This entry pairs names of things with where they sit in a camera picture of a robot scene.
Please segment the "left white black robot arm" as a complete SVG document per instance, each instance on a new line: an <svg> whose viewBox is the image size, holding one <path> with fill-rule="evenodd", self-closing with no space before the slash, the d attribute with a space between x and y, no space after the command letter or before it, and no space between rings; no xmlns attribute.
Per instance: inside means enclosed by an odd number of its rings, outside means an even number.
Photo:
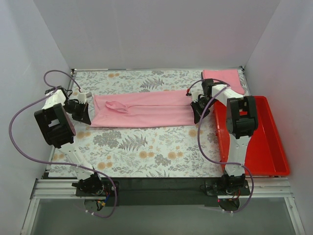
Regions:
<svg viewBox="0 0 313 235"><path fill-rule="evenodd" d="M45 141L59 149L74 168L78 179L74 187L87 194L100 195L104 191L101 178L74 140L76 131L72 120L91 125L87 94L70 99L67 90L58 86L45 91L45 96L45 105L34 113Z"/></svg>

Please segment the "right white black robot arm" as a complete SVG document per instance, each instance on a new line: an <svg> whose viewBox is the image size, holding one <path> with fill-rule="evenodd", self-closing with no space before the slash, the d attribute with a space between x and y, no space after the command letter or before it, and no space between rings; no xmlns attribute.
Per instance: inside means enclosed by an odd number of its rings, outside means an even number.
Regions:
<svg viewBox="0 0 313 235"><path fill-rule="evenodd" d="M228 192L236 192L245 186L246 152L252 135L258 128L256 101L253 96L244 96L231 89L231 86L218 79L201 79L187 89L191 96L191 88L201 83L203 93L196 101L191 102L194 123L201 125L210 111L209 108L219 101L226 107L226 129L229 133L230 145L227 162L217 162L205 158L212 163L224 165L224 173L216 188Z"/></svg>

